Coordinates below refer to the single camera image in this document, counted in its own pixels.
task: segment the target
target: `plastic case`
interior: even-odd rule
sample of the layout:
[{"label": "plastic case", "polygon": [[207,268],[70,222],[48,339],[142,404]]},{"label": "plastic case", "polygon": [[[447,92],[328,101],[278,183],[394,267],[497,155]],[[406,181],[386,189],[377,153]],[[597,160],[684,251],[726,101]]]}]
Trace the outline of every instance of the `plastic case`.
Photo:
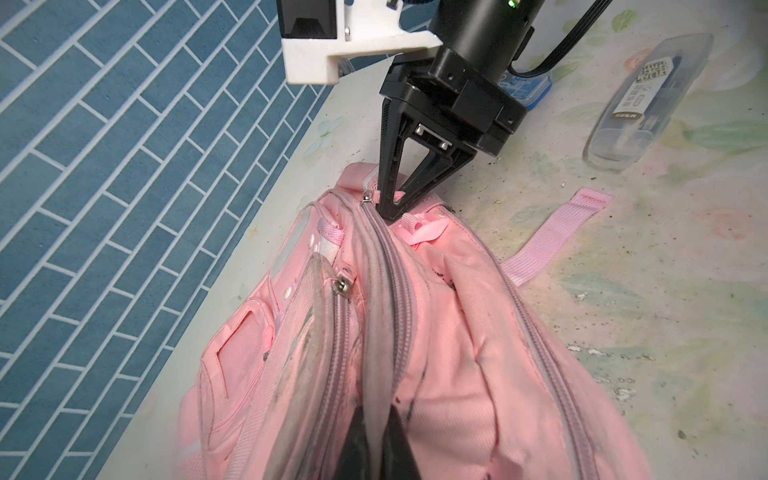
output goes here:
[{"label": "plastic case", "polygon": [[661,135],[712,50],[710,33],[662,41],[643,60],[603,113],[588,147],[588,160],[623,170]]}]

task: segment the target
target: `blue tile wall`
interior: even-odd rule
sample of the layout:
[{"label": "blue tile wall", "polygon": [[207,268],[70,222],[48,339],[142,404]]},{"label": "blue tile wall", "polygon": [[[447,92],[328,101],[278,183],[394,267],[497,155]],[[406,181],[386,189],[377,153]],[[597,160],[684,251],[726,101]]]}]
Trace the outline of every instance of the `blue tile wall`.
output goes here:
[{"label": "blue tile wall", "polygon": [[0,0],[0,479],[96,478],[309,129],[276,15]]}]

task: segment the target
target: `backpack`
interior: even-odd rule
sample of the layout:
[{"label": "backpack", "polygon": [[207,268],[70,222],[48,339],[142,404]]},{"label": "backpack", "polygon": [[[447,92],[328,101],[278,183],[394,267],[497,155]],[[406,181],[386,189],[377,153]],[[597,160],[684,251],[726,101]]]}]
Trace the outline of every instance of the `backpack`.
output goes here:
[{"label": "backpack", "polygon": [[502,263],[434,194],[386,225],[376,173],[351,164],[304,208],[205,349],[177,477],[652,478],[516,290],[611,197],[579,190]]}]

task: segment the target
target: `pink webbing strap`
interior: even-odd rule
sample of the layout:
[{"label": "pink webbing strap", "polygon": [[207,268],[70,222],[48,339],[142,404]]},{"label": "pink webbing strap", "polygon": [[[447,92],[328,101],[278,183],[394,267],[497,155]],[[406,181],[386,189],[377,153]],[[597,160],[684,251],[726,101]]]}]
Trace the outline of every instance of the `pink webbing strap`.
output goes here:
[{"label": "pink webbing strap", "polygon": [[603,210],[613,197],[581,188],[562,204],[517,254],[502,263],[502,270],[520,286],[541,272],[565,241],[589,217]]}]

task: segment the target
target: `metal zipper slider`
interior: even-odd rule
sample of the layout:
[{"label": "metal zipper slider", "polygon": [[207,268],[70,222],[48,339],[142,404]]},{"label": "metal zipper slider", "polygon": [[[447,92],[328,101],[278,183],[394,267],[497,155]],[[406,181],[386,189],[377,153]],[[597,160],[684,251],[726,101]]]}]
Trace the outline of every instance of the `metal zipper slider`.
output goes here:
[{"label": "metal zipper slider", "polygon": [[345,276],[339,275],[333,282],[333,292],[338,293],[344,298],[349,298],[352,294],[353,281]]}]

